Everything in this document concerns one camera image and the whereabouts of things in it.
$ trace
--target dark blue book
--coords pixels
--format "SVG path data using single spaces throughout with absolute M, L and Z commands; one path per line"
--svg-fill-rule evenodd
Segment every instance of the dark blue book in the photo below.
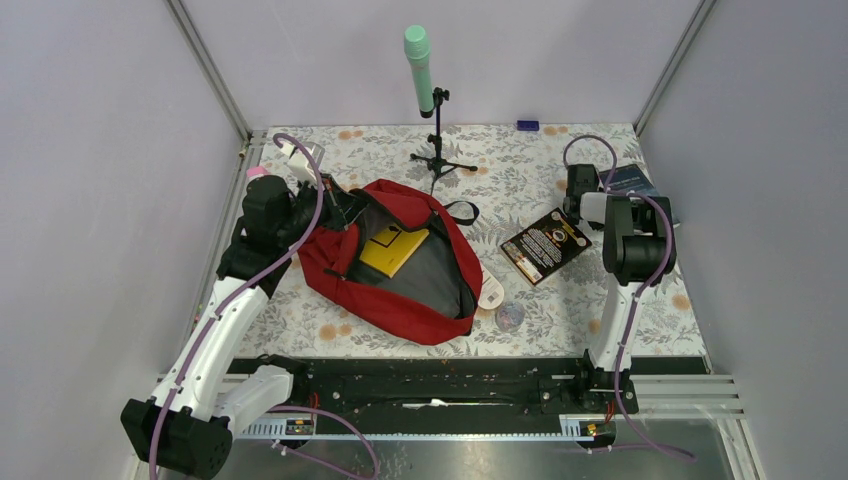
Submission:
M 601 181 L 604 181 L 606 180 L 607 175 L 609 175 L 609 170 L 604 170 L 599 175 L 601 177 Z M 615 174 L 612 176 L 612 180 L 610 181 L 610 190 L 618 190 L 621 192 L 634 191 L 649 197 L 658 197 L 660 195 L 660 192 L 657 191 L 654 184 L 648 180 L 645 172 L 643 172 L 642 169 L 639 168 L 639 165 L 636 165 L 635 163 L 625 165 L 623 167 L 617 167 L 615 169 Z M 674 202 L 672 202 L 671 208 L 671 223 L 676 227 L 680 224 L 680 220 L 677 218 L 677 215 L 674 214 Z

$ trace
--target black tripod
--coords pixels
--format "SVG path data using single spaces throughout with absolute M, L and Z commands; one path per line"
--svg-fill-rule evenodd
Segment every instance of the black tripod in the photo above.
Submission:
M 442 90 L 439 87 L 433 89 L 433 103 L 436 104 L 436 134 L 427 135 L 427 141 L 432 143 L 436 148 L 436 156 L 433 158 L 426 158 L 414 153 L 409 156 L 410 160 L 423 160 L 427 162 L 427 170 L 433 172 L 433 183 L 430 184 L 430 195 L 433 194 L 433 189 L 436 187 L 436 181 L 457 168 L 464 168 L 472 172 L 477 171 L 477 167 L 451 163 L 442 158 L 442 102 L 447 102 L 448 100 L 450 100 L 449 91 Z

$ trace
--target book cover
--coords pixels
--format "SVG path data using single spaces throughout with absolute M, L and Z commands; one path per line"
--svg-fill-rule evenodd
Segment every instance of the book cover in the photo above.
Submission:
M 405 232 L 395 224 L 389 225 L 365 242 L 359 259 L 392 278 L 429 234 L 426 228 Z
M 501 244 L 501 249 L 535 286 L 590 245 L 557 208 Z
M 601 181 L 606 180 L 607 175 L 609 175 L 609 170 L 604 170 L 598 175 L 601 177 Z M 649 197 L 660 196 L 660 192 L 658 192 L 656 187 L 654 187 L 654 184 L 648 180 L 648 176 L 645 175 L 645 172 L 643 172 L 642 169 L 639 168 L 639 165 L 636 165 L 635 163 L 624 165 L 623 167 L 617 167 L 615 169 L 615 174 L 613 174 L 612 180 L 610 180 L 610 189 L 621 192 L 634 191 Z M 680 220 L 678 220 L 677 215 L 674 214 L 674 205 L 672 205 L 671 224 L 675 227 L 680 224 Z

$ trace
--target small dark blue object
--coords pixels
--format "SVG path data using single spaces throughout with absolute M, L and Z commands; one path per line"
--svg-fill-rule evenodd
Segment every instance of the small dark blue object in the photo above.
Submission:
M 536 120 L 519 120 L 515 122 L 515 128 L 522 132 L 538 132 L 539 122 Z

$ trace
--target pink object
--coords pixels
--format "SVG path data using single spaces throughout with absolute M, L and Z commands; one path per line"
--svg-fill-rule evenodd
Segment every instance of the pink object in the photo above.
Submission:
M 261 165 L 258 167 L 252 167 L 247 169 L 247 178 L 249 180 L 253 180 L 256 177 L 261 177 L 262 175 L 271 175 L 271 172 L 269 172 L 267 168 Z

